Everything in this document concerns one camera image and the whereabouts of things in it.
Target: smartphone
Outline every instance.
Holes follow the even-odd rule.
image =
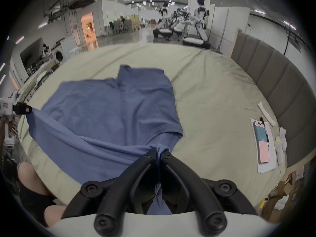
[[[267,134],[265,133],[264,125],[260,122],[254,122],[256,139],[258,144],[259,163],[269,162],[269,146]]]

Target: doorway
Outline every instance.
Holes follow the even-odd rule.
[[[81,24],[86,43],[96,41],[92,12],[81,17]]]

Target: black shorts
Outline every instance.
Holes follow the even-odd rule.
[[[47,224],[44,219],[44,211],[50,205],[56,205],[52,196],[38,194],[29,190],[20,182],[20,199],[23,207],[44,227]]]

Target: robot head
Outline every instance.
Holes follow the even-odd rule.
[[[197,0],[197,3],[198,3],[199,5],[204,5],[204,0]]]

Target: concrete floor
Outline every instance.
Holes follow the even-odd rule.
[[[99,48],[106,45],[115,44],[127,44],[127,43],[166,43],[166,44],[177,44],[182,45],[182,38],[178,38],[176,34],[172,36],[169,41],[164,38],[154,38],[153,30],[156,25],[148,25],[139,31],[134,31],[131,33],[116,34],[112,36],[98,36],[97,41],[91,42],[89,44],[84,44],[81,46],[83,51],[88,51],[92,49]]]

